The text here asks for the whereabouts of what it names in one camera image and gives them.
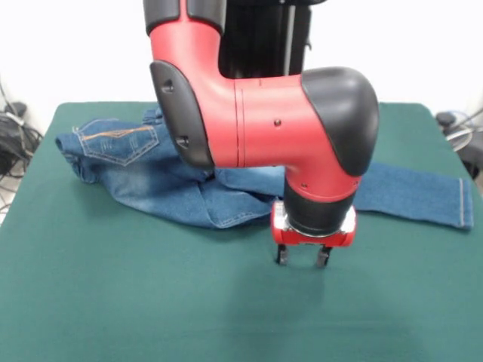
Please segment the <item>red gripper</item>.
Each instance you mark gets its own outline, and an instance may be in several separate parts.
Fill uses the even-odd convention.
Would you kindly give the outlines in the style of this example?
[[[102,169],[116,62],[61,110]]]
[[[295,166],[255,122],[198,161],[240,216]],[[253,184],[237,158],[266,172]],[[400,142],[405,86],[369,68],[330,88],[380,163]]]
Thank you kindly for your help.
[[[330,247],[348,247],[355,238],[357,216],[355,208],[351,206],[338,232],[331,235],[311,236],[294,229],[288,222],[288,214],[283,201],[276,201],[272,205],[271,233],[277,246],[275,262],[278,265],[288,263],[288,247],[300,244],[320,244],[322,246],[317,255],[316,265],[325,267],[330,258]]]

